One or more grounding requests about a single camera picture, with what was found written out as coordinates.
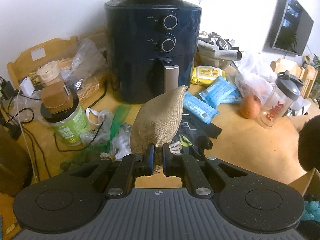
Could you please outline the beige burlap pouch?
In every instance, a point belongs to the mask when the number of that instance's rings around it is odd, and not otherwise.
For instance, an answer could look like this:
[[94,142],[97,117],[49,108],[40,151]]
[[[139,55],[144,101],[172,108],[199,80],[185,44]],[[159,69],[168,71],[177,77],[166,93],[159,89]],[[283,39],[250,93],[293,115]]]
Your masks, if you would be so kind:
[[130,147],[133,153],[144,153],[148,144],[160,147],[171,142],[182,120],[187,90],[188,87],[182,85],[142,105],[131,130]]

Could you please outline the teal mesh bath loofah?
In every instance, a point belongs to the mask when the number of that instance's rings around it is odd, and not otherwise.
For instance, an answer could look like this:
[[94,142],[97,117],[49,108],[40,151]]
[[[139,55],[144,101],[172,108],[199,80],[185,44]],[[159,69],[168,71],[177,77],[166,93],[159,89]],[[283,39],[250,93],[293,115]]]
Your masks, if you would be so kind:
[[305,208],[302,215],[301,220],[307,221],[307,220],[313,220],[316,222],[320,222],[320,208],[319,208],[319,201],[310,201],[307,200],[304,201]]

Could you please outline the black sports gloves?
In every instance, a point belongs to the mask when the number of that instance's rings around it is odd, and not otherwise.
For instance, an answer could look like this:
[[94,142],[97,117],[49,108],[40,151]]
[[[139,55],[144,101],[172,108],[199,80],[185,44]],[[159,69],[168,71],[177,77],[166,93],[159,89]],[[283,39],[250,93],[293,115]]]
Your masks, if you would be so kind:
[[188,154],[204,161],[205,150],[213,148],[211,138],[217,139],[222,129],[215,124],[206,124],[187,110],[183,111],[178,132],[169,144],[172,154]]

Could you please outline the blue wet wipes pack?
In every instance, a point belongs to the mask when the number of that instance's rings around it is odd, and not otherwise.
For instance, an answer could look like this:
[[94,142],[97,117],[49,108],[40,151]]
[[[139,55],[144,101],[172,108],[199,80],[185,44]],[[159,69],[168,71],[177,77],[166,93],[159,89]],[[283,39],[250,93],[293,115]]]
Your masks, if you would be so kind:
[[212,119],[220,113],[217,109],[188,92],[185,92],[183,106],[205,124],[211,123]]

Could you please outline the green labelled jar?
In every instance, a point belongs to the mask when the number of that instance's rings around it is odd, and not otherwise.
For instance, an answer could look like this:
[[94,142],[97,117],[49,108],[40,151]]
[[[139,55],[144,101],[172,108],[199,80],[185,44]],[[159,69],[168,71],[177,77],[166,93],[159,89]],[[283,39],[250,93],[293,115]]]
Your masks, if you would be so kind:
[[79,99],[75,98],[73,103],[72,108],[55,114],[50,114],[44,103],[40,108],[43,119],[48,122],[56,137],[68,146],[82,144],[80,135],[90,131],[88,118]]

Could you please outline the red apple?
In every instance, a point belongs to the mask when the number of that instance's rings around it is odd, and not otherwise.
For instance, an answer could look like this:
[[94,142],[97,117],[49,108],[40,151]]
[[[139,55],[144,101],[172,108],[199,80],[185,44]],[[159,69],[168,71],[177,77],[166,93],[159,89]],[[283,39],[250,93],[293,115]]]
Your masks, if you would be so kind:
[[261,109],[261,101],[256,95],[245,96],[239,107],[241,115],[246,119],[254,119],[258,116]]

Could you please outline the yellow wipes pack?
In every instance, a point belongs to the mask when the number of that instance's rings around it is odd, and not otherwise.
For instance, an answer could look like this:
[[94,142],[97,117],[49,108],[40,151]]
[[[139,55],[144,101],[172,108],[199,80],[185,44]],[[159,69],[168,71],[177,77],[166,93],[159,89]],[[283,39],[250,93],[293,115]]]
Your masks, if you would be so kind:
[[194,85],[209,86],[218,77],[226,79],[225,71],[212,66],[197,66],[191,75],[191,83]]

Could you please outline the small brown wooden box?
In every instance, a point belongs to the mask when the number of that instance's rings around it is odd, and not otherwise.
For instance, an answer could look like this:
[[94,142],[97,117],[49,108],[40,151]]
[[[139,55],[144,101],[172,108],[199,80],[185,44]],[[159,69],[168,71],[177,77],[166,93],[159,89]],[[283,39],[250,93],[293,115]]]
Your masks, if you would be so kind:
[[50,114],[60,113],[73,107],[73,96],[64,81],[44,87],[41,100]]

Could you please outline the white plastic bag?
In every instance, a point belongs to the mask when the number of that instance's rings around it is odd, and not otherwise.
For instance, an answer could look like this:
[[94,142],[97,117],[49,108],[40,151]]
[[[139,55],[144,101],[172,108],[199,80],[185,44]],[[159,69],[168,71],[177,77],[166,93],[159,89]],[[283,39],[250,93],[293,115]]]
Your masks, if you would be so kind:
[[277,74],[259,53],[242,53],[242,59],[235,62],[235,85],[242,97],[255,95],[263,106],[271,95]]

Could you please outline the dark blue air fryer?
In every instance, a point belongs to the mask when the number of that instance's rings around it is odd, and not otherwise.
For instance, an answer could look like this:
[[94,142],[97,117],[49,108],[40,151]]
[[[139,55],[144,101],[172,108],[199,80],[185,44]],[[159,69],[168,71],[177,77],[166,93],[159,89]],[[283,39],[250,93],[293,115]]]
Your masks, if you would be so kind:
[[107,63],[117,97],[145,103],[190,85],[201,7],[182,0],[111,0],[104,9]]

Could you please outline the clear shaker bottle grey lid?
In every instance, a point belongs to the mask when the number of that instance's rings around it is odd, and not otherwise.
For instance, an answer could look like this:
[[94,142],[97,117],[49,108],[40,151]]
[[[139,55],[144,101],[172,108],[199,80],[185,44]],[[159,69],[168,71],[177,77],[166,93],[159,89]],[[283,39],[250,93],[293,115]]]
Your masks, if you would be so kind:
[[279,72],[271,95],[261,108],[258,121],[263,127],[272,127],[289,107],[298,100],[304,82],[288,70]]

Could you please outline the beige lidded jar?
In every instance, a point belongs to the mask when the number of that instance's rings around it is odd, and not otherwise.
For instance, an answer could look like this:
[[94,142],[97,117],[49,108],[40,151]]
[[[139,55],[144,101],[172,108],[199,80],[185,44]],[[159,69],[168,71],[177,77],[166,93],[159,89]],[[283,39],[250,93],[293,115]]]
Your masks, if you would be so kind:
[[44,87],[62,81],[62,76],[57,61],[52,61],[40,67],[36,74],[40,78],[40,82]]

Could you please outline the black power adapter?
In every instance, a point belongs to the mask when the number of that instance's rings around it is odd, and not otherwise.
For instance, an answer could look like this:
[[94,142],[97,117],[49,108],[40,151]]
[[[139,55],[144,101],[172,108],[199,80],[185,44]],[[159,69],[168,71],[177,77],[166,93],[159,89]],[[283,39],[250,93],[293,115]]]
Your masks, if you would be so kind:
[[18,90],[14,89],[10,81],[6,81],[1,77],[1,94],[5,100],[13,98],[18,93]]

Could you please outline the wooden chair back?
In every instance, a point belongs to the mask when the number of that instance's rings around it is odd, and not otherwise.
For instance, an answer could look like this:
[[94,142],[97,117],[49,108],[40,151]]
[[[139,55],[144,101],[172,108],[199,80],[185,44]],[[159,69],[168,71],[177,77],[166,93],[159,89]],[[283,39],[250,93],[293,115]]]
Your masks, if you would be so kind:
[[80,43],[86,38],[92,40],[100,51],[104,50],[105,28],[102,27],[91,33],[72,36],[67,40],[54,38],[21,52],[14,62],[7,63],[13,87],[18,89],[20,81],[31,71],[50,61],[74,57]]

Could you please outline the wall mounted television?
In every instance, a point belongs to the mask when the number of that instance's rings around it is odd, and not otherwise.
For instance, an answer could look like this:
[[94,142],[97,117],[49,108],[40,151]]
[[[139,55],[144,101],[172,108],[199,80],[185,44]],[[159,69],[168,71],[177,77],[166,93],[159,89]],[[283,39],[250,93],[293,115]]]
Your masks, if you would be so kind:
[[297,0],[277,0],[263,52],[303,55],[313,23]]

